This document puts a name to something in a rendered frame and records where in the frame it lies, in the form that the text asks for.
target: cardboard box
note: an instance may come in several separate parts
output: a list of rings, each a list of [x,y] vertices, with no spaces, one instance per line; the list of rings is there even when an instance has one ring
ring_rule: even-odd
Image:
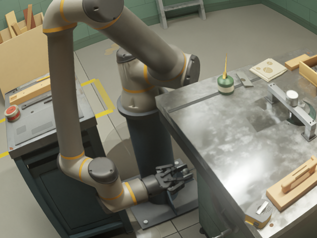
[[[317,65],[317,55],[299,61],[299,74],[317,87],[317,73],[311,69]]]
[[[307,54],[302,54],[301,56],[285,62],[285,67],[288,68],[290,71],[296,70],[300,66],[300,61],[304,61],[308,58],[309,56]]]
[[[0,31],[0,89],[5,93],[47,74],[49,70],[48,38],[43,34],[43,13],[34,16],[35,28],[14,38],[8,28]],[[26,21],[18,22],[20,29]]]

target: gray ladder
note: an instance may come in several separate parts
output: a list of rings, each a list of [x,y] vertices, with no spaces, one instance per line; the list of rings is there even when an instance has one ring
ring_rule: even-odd
[[[205,7],[204,7],[203,0],[186,1],[186,2],[181,2],[181,3],[168,5],[168,6],[163,6],[162,0],[156,0],[156,5],[157,5],[157,10],[158,10],[160,26],[163,29],[168,28],[168,23],[166,21],[165,12],[171,11],[171,10],[192,7],[192,6],[199,6],[198,7],[199,17],[202,20],[206,20],[206,13],[205,13]]]

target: workbench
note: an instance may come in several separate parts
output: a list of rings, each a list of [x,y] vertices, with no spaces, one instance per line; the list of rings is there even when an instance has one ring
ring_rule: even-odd
[[[6,93],[5,107],[10,106],[11,95],[33,86],[36,80],[48,75]],[[105,157],[96,117],[77,79],[75,83],[85,155],[91,158]],[[97,191],[94,187],[58,170],[56,159],[60,149],[53,126],[53,102],[40,101],[22,109],[23,105],[50,93],[48,91],[18,105],[21,117],[15,122],[5,122],[8,152],[27,186],[61,238],[88,238],[117,228],[124,228],[127,233],[133,232],[125,210],[105,214],[95,197]],[[28,137],[21,139],[23,133]]]
[[[272,58],[284,65],[303,54],[315,55],[302,48]],[[268,83],[249,71],[258,63],[227,72],[235,85],[229,96],[218,93],[220,75],[157,96],[160,119],[197,170],[199,222],[207,237],[231,228],[228,238],[314,238],[317,187],[282,212],[274,206],[263,229],[245,222],[253,202],[269,200],[268,188],[317,155],[317,139],[308,142],[301,135],[305,127],[287,121],[282,103],[265,100],[274,83],[317,109],[316,87],[299,69]],[[244,88],[237,71],[254,87]]]

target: green brick wall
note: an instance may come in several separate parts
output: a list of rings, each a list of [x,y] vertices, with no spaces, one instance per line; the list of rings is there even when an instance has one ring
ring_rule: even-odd
[[[190,0],[163,0],[164,5],[172,5]],[[52,0],[0,0],[0,31],[7,28],[5,14],[14,10],[17,21],[24,19],[23,10],[33,4],[33,14],[45,12]],[[203,0],[206,12],[229,8],[264,4],[269,8],[292,19],[317,34],[317,0]],[[125,0],[124,5],[136,14],[148,26],[158,24],[159,16],[155,0]],[[168,20],[197,15],[196,6],[166,12]],[[74,50],[107,39],[97,30],[79,23],[74,30]]]

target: concrete floor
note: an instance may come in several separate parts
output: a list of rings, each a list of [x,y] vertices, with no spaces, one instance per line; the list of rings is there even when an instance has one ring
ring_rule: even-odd
[[[168,21],[168,29],[162,29],[159,24],[150,26],[167,43],[199,57],[200,81],[222,74],[226,53],[227,71],[230,71],[304,47],[317,52],[317,35],[262,4],[209,12],[206,17],[207,20],[195,15]],[[77,50],[74,53],[75,73],[81,83],[99,79],[116,106],[122,90],[116,51],[105,55],[112,44],[114,42],[107,39]],[[107,109],[91,84],[83,90],[95,114]],[[0,97],[0,111],[4,110],[4,100]],[[139,174],[125,118],[114,110],[97,122],[105,153],[117,165],[121,178]],[[172,143],[175,159],[181,158],[190,169],[194,168],[178,145]],[[7,151],[3,122],[0,123],[0,155]],[[60,237],[9,155],[0,158],[0,180],[0,237]],[[127,212],[135,233],[120,234],[116,238],[204,237],[199,234],[198,210],[144,231],[131,210]]]

